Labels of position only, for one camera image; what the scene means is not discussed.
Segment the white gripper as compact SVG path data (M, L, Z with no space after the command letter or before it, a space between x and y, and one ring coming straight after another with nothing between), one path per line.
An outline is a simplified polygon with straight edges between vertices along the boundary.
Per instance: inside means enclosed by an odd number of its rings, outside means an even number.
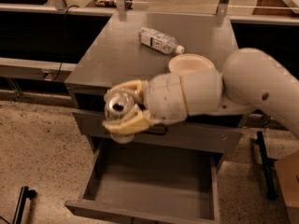
M148 111L142 111L138 105L123 117L105 119L102 124L110 132L120 135L135 134L146 131L156 123L170 125L184 121L186 111L180 76L168 73L147 80L135 79L122 82L108 91L112 95L124 91L131 95L135 102L142 104Z

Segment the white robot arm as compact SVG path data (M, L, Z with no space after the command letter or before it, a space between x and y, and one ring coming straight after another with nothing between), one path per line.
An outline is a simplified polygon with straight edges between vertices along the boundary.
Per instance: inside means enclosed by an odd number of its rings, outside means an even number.
M213 65L192 70L187 62L195 60L194 54L179 55L167 74L108 90L103 126L111 136L118 141L191 116L245 115L256 109L299 136L299 81L270 55L239 49L220 71Z

